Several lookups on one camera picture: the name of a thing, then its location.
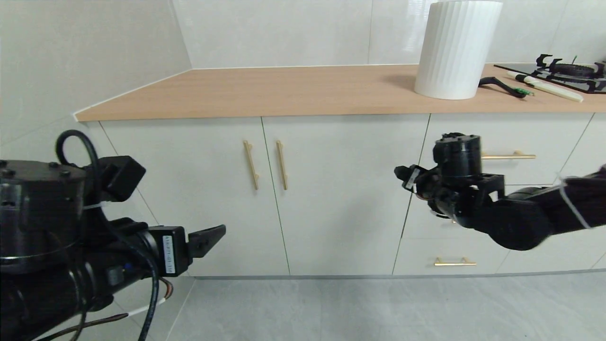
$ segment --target cabinet door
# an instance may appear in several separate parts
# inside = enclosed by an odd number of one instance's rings
[[[410,200],[393,169],[417,163],[427,120],[263,118],[291,274],[391,274]]]
[[[443,133],[482,137],[487,155],[519,150],[535,159],[483,160],[485,173],[504,174],[506,184],[552,183],[587,126],[590,113],[449,113],[432,114],[421,166],[433,167],[434,142]]]
[[[596,113],[566,161],[563,176],[591,174],[606,164],[606,113]]]
[[[260,118],[104,122],[120,155],[146,169],[139,188],[163,225],[227,234],[190,275],[287,275],[288,264]],[[258,190],[243,141],[259,175]]]
[[[489,236],[476,233],[473,238],[404,238],[400,243],[393,274],[494,274],[507,256],[508,250],[499,246]]]

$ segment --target robotic arm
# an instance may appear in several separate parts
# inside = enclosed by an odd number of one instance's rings
[[[529,250],[550,235],[606,225],[606,164],[596,173],[566,178],[559,186],[527,187],[505,196],[505,177],[482,173],[477,135],[444,134],[424,169],[399,166],[396,177],[438,217],[488,234],[512,250]],[[490,194],[496,192],[493,201]]]
[[[62,145],[70,136],[84,142],[91,165],[67,162]],[[139,336],[145,340],[158,280],[185,272],[225,235],[225,226],[186,238],[181,226],[108,221],[99,202],[128,199],[145,168],[126,156],[98,159],[77,130],[61,134],[56,151],[60,164],[0,160],[1,339],[33,340],[81,313],[75,340],[86,312],[105,308],[113,294],[151,277],[150,307]]]

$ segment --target gray floor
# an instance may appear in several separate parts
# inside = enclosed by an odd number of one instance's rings
[[[170,341],[606,340],[606,272],[198,280]]]

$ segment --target gold handle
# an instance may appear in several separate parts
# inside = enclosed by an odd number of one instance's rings
[[[286,176],[286,168],[284,168],[284,152],[282,151],[284,145],[280,141],[277,141],[276,146],[278,147],[278,158],[280,161],[280,170],[282,171],[282,184],[284,185],[284,190],[286,191],[288,189],[288,176]]]
[[[248,155],[248,166],[250,167],[250,173],[253,176],[253,181],[255,184],[255,190],[259,190],[259,174],[255,172],[255,164],[253,163],[253,155],[250,153],[250,150],[253,148],[253,145],[248,143],[248,141],[244,141],[244,149],[246,149],[246,155]]]
[[[467,257],[463,257],[460,263],[444,263],[440,259],[440,257],[436,258],[436,261],[433,262],[433,266],[466,266],[466,265],[478,265],[476,262],[470,262]]]
[[[482,153],[482,160],[527,160],[535,158],[535,154],[524,154],[519,150],[514,151],[511,155],[486,155]]]

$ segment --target black stove top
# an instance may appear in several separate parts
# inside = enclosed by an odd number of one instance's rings
[[[524,73],[526,75],[549,81],[554,84],[569,87],[584,93],[606,93],[606,75],[604,62],[596,62],[593,66],[580,64],[564,64],[560,58],[554,58],[551,63],[545,63],[543,54],[533,63],[498,64],[505,70]]]

